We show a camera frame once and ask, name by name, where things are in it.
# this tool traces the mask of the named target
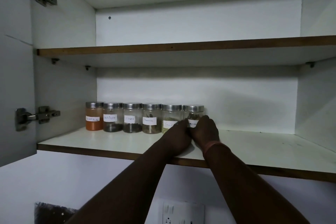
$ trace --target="black patch on wall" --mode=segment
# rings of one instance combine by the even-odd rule
[[[64,224],[77,210],[46,203],[35,203],[35,224]]]

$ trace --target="person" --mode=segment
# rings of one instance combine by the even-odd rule
[[[67,224],[145,223],[157,184],[169,160],[193,139],[203,150],[237,224],[309,223],[279,192],[220,143],[212,119],[203,116],[195,128],[183,120],[170,128],[99,193]]]

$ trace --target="cabinet door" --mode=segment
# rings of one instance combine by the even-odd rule
[[[0,0],[0,167],[36,153],[35,122],[15,131],[15,110],[35,113],[30,0]]]

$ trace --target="handwritten label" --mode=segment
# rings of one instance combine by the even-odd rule
[[[104,121],[105,122],[115,122],[117,121],[117,115],[116,114],[104,114]]]
[[[172,126],[174,126],[175,123],[177,123],[177,121],[164,120],[163,128],[171,128]]]
[[[153,118],[142,117],[142,123],[144,125],[156,125],[156,117]]]
[[[135,123],[135,116],[132,115],[124,115],[124,123]]]
[[[100,121],[100,117],[85,116],[86,121]]]
[[[188,122],[189,122],[189,126],[191,128],[194,128],[194,127],[196,127],[198,120],[189,120],[188,119]]]

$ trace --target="metal lid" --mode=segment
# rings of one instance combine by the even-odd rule
[[[118,108],[123,108],[123,103],[120,102],[104,103],[104,109],[118,109]]]
[[[142,108],[146,110],[160,110],[162,104],[159,103],[144,103],[142,104]]]
[[[187,112],[204,112],[204,105],[184,105],[183,111]]]
[[[142,103],[138,102],[130,102],[130,103],[123,103],[124,109],[141,109]]]
[[[86,108],[102,108],[104,106],[104,102],[86,102]]]
[[[164,111],[181,111],[182,105],[162,105]]]

